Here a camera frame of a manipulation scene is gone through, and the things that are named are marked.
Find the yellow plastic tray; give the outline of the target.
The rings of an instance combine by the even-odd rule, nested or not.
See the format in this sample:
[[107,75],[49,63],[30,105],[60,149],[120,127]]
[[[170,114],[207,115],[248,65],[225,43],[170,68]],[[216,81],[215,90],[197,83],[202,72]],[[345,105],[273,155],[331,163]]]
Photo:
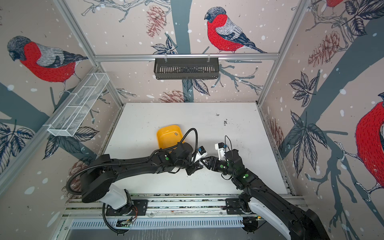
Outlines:
[[175,146],[182,138],[183,134],[178,125],[167,126],[157,131],[158,146],[160,149]]

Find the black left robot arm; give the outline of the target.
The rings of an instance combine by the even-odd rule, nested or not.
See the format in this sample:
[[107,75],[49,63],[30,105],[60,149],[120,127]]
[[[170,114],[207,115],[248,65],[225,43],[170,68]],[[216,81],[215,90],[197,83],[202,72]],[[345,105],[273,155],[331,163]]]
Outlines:
[[66,190],[81,196],[83,203],[100,201],[114,210],[131,208],[129,192],[115,186],[115,182],[144,174],[176,174],[186,170],[192,175],[202,169],[199,164],[199,148],[192,147],[183,137],[176,145],[157,149],[148,157],[136,159],[112,159],[101,155],[87,168],[73,174],[66,183]]

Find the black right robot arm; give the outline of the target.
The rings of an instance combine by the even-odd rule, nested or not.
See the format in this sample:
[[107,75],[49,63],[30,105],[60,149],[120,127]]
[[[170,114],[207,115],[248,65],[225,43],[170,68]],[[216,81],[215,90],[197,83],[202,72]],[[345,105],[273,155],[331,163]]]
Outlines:
[[304,211],[270,189],[244,166],[238,150],[226,152],[223,160],[210,156],[200,159],[198,164],[213,172],[229,175],[236,188],[242,191],[239,195],[242,211],[262,217],[287,240],[329,239],[319,216],[314,211],[310,209]]

